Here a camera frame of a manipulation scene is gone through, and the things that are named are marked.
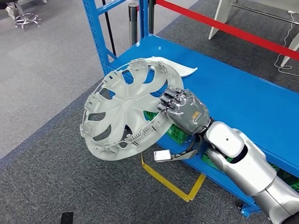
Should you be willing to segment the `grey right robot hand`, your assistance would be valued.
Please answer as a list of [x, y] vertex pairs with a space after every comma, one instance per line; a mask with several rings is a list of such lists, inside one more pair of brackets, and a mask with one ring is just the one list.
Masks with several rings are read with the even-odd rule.
[[202, 133], [211, 122], [206, 105], [189, 89], [168, 88], [159, 100], [159, 110], [187, 134]]

